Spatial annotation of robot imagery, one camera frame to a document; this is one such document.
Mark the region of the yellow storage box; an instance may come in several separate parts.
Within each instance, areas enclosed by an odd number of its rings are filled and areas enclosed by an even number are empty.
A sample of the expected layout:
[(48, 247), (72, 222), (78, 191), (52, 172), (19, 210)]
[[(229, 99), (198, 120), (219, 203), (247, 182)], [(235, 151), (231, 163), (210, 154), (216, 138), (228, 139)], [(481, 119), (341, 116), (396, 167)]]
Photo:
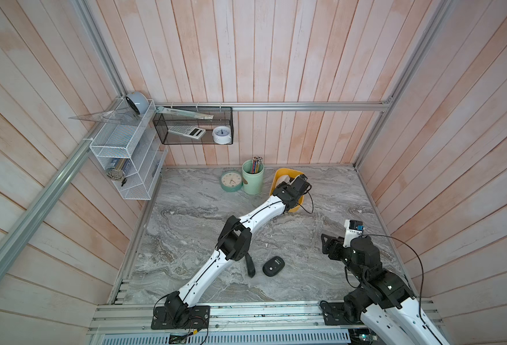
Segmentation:
[(269, 192), (269, 195), (272, 196), (274, 191), (282, 183), (294, 185), (296, 178), (300, 178), (301, 182), (297, 183), (297, 185), (293, 188), (292, 196), (296, 203), (288, 209), (290, 213), (295, 213), (300, 209), (305, 198), (304, 195), (306, 194), (308, 186), (310, 185), (308, 183), (308, 177), (303, 172), (298, 170), (280, 168), (275, 172), (272, 187)]

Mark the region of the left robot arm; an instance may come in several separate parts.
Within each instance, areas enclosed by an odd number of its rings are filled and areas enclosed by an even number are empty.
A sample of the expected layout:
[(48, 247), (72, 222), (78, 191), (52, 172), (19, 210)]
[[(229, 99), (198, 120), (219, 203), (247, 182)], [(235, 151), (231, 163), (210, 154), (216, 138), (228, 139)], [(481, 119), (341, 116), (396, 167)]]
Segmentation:
[(282, 181), (258, 208), (239, 218), (230, 216), (215, 245), (215, 250), (200, 270), (179, 290), (164, 299), (166, 315), (176, 326), (188, 321), (192, 308), (203, 293), (228, 266), (242, 260), (249, 251), (254, 234), (272, 219), (301, 205), (311, 184), (304, 174)]

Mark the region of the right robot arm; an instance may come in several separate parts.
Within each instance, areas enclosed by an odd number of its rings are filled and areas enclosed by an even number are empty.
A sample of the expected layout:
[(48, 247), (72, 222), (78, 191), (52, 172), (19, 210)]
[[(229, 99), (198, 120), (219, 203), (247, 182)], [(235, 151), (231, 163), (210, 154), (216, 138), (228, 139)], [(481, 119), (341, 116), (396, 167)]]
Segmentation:
[(371, 237), (348, 230), (344, 238), (322, 234), (321, 241), (322, 253), (342, 262), (359, 282), (342, 303), (319, 303), (325, 325), (362, 323), (386, 344), (449, 343), (407, 283), (384, 269)]

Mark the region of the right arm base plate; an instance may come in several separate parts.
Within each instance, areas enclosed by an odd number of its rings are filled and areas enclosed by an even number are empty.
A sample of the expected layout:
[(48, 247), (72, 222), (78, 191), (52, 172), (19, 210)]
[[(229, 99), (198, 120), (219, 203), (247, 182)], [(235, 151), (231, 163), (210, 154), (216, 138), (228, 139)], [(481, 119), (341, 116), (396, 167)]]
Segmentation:
[(368, 304), (366, 301), (347, 300), (345, 302), (328, 302), (321, 300), (319, 307), (322, 311), (326, 326), (347, 326), (362, 325), (361, 316), (368, 312), (372, 307), (376, 311), (381, 311), (380, 307), (374, 303)]

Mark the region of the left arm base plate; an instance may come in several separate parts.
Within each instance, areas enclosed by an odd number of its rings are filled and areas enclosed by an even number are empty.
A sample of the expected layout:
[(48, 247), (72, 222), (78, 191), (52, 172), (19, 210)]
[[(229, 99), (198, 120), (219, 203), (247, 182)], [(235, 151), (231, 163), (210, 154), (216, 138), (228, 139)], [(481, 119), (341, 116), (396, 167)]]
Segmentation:
[(209, 326), (210, 306), (154, 308), (152, 330), (204, 329)]

